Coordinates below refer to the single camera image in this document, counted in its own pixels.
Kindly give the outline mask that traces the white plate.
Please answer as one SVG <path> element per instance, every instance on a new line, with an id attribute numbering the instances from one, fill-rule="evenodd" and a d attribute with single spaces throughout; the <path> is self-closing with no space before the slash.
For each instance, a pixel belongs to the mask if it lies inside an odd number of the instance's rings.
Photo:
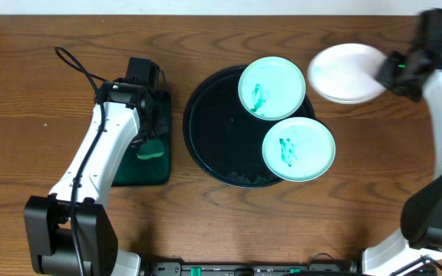
<path id="1" fill-rule="evenodd" d="M 321 97 L 338 104 L 362 104 L 386 91 L 375 80 L 386 56 L 366 44 L 338 44 L 318 53 L 307 70 Z"/>

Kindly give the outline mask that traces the green scrubbing sponge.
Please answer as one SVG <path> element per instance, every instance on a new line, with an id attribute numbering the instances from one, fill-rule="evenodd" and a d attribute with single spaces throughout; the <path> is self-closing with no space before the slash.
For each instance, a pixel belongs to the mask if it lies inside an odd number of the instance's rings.
<path id="1" fill-rule="evenodd" d="M 137 158 L 149 160 L 159 158 L 164 154 L 164 144 L 161 140 L 148 140 L 140 145 L 137 152 Z"/>

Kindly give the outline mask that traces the mint green plate front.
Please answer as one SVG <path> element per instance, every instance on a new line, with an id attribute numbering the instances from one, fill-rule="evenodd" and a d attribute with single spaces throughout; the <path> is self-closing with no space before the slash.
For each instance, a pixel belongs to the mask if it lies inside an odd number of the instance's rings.
<path id="1" fill-rule="evenodd" d="M 322 123 L 306 117 L 276 123 L 262 141 L 262 158 L 269 170 L 292 182 L 307 182 L 323 175 L 335 155 L 332 133 Z"/>

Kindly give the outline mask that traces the mint green plate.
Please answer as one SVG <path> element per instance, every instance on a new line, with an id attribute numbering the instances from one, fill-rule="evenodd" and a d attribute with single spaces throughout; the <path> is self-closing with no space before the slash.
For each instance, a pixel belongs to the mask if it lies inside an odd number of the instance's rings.
<path id="1" fill-rule="evenodd" d="M 283 57 L 262 57 L 249 64 L 238 83 L 243 107 L 261 120 L 282 120 L 302 105 L 305 78 L 300 69 Z"/>
<path id="2" fill-rule="evenodd" d="M 332 133 L 322 123 L 306 117 L 276 123 L 262 141 L 262 158 L 269 170 L 292 182 L 307 182 L 323 175 L 335 155 Z"/>

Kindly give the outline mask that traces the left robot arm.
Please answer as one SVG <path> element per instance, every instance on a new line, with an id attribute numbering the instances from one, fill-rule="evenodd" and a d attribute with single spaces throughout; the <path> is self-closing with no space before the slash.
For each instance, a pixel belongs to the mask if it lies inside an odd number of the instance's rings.
<path id="1" fill-rule="evenodd" d="M 47 275 L 138 275 L 139 255 L 120 250 L 106 207 L 113 184 L 162 179 L 170 168 L 170 112 L 164 77 L 132 57 L 126 75 L 95 94 L 91 125 L 66 173 L 24 210 L 31 265 Z"/>

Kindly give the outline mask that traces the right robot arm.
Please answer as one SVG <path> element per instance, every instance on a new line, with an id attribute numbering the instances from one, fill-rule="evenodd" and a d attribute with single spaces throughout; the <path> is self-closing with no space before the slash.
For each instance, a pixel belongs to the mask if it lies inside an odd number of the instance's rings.
<path id="1" fill-rule="evenodd" d="M 424 100 L 432 122 L 432 182 L 405 202 L 400 228 L 361 257 L 364 275 L 406 275 L 442 260 L 442 8 L 418 15 L 411 49 L 392 52 L 375 79 L 393 94 Z"/>

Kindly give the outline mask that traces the black rectangular water tray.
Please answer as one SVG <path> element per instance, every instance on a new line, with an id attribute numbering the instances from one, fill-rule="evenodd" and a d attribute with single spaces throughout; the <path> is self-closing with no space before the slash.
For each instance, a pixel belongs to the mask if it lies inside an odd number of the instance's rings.
<path id="1" fill-rule="evenodd" d="M 161 140 L 164 154 L 159 158 L 141 160 L 137 152 L 148 140 Z M 153 118 L 141 124 L 139 133 L 127 147 L 117 173 L 114 186 L 160 186 L 170 178 L 171 169 L 171 96 L 162 90 L 153 105 Z"/>

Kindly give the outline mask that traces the black round tray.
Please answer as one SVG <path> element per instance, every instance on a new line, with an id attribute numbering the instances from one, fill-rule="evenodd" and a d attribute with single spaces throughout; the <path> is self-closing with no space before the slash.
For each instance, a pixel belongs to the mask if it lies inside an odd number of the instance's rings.
<path id="1" fill-rule="evenodd" d="M 225 184 L 256 189 L 282 181 L 262 157 L 262 141 L 277 124 L 254 117 L 241 104 L 238 83 L 245 66 L 223 69 L 193 92 L 183 115 L 183 137 L 195 163 Z"/>

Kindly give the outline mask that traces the mint green plate rear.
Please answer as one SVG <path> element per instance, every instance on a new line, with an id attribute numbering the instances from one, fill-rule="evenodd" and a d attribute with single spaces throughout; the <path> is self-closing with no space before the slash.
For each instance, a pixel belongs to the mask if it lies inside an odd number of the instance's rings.
<path id="1" fill-rule="evenodd" d="M 261 120 L 282 120 L 302 105 L 305 78 L 300 69 L 283 57 L 262 57 L 249 64 L 238 83 L 243 107 Z"/>

